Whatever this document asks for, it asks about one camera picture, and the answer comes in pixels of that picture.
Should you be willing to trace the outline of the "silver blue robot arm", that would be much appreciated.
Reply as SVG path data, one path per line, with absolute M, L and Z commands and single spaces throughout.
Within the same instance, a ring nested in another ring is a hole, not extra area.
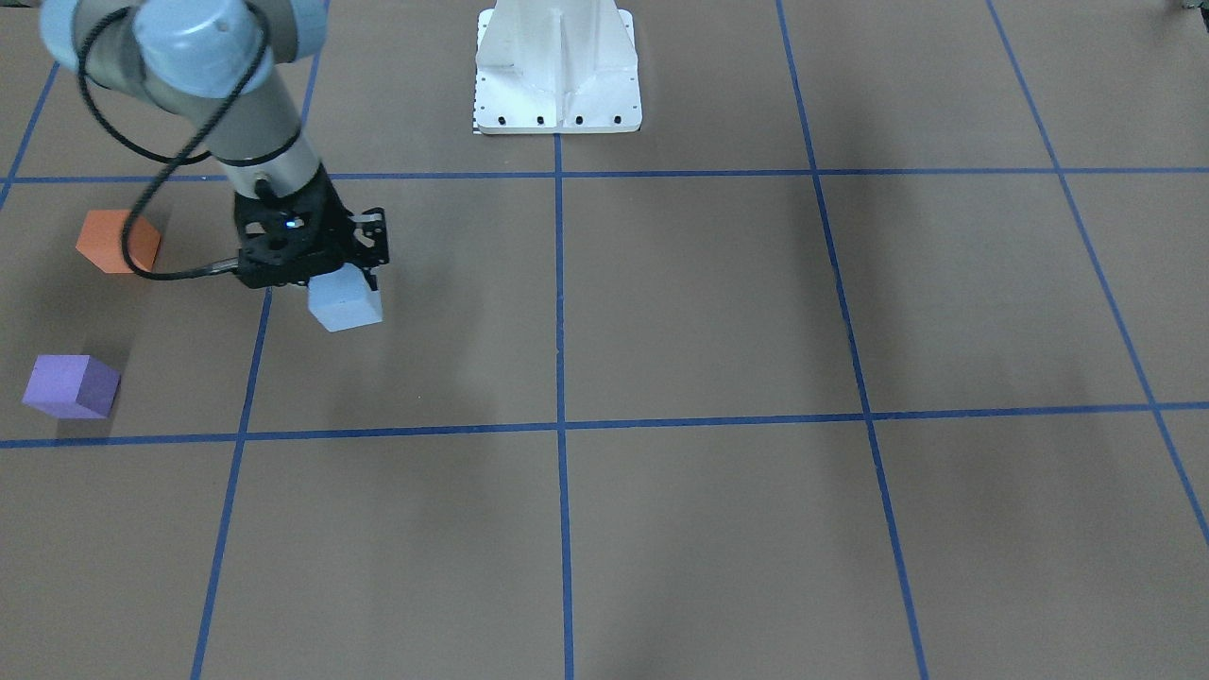
M 278 67 L 318 54 L 326 39 L 319 1 L 44 1 L 44 47 L 77 79 L 96 122 L 156 161 L 117 237 L 125 267 L 172 282 L 230 273 L 247 288 L 378 290 L 389 260 L 384 212 L 349 212 L 308 142 Z M 92 87 L 121 92 L 186 119 L 193 138 L 177 154 L 152 152 L 120 133 Z M 215 160 L 235 191 L 235 257 L 177 272 L 135 263 L 137 219 L 178 168 Z

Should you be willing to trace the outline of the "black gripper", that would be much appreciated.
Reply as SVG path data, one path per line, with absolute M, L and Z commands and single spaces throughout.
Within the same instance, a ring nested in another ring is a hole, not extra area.
M 267 177 L 258 177 L 251 197 L 236 195 L 233 217 L 239 238 L 235 276 L 247 288 L 305 286 L 351 260 L 349 211 L 323 165 L 288 195 L 277 194 Z M 368 290 L 380 292 L 376 267 L 351 267 Z

